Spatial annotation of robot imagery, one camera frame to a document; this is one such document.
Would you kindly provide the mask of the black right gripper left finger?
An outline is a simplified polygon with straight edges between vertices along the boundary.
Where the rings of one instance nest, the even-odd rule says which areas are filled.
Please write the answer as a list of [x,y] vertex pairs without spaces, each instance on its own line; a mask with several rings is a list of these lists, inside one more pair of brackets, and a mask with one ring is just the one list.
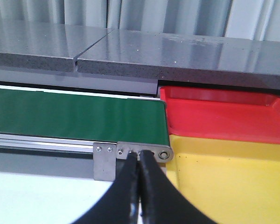
[[74,223],[136,224],[139,209],[138,179],[137,154],[131,152],[110,188]]

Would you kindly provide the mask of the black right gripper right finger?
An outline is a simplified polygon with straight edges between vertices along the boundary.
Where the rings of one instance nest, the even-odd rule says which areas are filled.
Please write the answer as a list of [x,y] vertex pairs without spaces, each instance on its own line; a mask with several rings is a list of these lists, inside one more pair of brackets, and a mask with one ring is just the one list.
[[145,224],[214,224],[170,182],[153,153],[140,153],[140,197]]

